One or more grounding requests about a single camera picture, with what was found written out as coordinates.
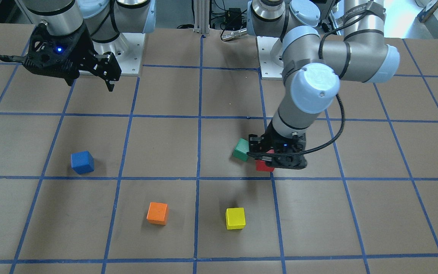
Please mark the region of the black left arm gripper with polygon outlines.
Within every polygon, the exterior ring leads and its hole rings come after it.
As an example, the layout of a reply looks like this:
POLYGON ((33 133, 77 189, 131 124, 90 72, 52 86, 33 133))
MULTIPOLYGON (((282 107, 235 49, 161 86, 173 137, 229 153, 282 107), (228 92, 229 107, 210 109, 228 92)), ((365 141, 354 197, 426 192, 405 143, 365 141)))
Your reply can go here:
POLYGON ((306 134, 294 135, 293 138, 286 138, 280 135, 269 124, 263 135, 248 135, 247 155, 255 160, 264 160, 268 151, 273 150, 275 154, 290 154, 304 151, 306 149, 306 134))

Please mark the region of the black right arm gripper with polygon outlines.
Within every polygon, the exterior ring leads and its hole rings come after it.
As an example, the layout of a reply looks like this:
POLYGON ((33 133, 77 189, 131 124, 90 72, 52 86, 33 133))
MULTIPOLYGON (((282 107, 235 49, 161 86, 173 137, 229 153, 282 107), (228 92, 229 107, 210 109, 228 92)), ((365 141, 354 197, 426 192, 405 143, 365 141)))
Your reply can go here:
POLYGON ((61 37, 61 45, 64 47, 64 57, 61 60, 63 78, 68 86, 73 85, 80 75, 78 70, 81 64, 89 57, 87 64, 92 75, 105 81, 108 92, 113 92, 115 82, 120 79, 122 70, 113 52, 96 54, 92 39, 88 30, 76 30, 61 37))

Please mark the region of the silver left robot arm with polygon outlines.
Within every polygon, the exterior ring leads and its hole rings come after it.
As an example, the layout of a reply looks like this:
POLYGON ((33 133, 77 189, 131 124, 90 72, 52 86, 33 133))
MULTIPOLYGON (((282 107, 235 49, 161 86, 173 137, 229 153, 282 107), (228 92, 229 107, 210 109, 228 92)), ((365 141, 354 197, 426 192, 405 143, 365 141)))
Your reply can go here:
POLYGON ((400 64, 396 47, 385 44, 386 10, 382 0, 346 0, 338 30, 342 41, 328 41, 334 30, 320 35, 318 6, 309 0, 252 0, 247 29, 251 36, 278 38, 285 95, 266 132, 250 135, 248 155, 266 161, 297 160, 330 146, 305 148, 306 130, 330 104, 340 100, 341 80, 384 83, 400 64))

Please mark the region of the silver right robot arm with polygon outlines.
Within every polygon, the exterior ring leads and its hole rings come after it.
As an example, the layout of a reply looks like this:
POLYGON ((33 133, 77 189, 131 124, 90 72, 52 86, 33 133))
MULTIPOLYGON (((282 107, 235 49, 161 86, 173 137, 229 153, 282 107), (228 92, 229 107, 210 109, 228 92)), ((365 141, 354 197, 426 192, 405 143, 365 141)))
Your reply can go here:
POLYGON ((113 91, 122 74, 117 56, 125 53, 115 42, 124 33, 152 33, 156 26, 154 0, 25 0, 23 5, 36 24, 28 53, 0 60, 62 78, 69 86, 87 71, 113 91))

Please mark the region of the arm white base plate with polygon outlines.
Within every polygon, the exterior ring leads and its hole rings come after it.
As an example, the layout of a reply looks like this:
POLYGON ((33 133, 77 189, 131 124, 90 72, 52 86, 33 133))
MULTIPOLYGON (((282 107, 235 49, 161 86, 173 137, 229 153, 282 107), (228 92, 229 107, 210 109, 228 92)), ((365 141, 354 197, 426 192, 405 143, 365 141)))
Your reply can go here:
POLYGON ((122 76, 139 76, 146 36, 145 33, 120 33, 112 39, 92 41, 99 54, 113 52, 122 76))
POLYGON ((318 59, 301 59, 295 53, 297 51, 302 53, 301 46, 305 42, 318 38, 318 34, 304 33, 285 37, 283 40, 285 44, 283 44, 279 38, 258 37, 257 47, 261 78, 263 80, 282 80, 285 72, 289 75, 308 64, 316 64, 318 59))

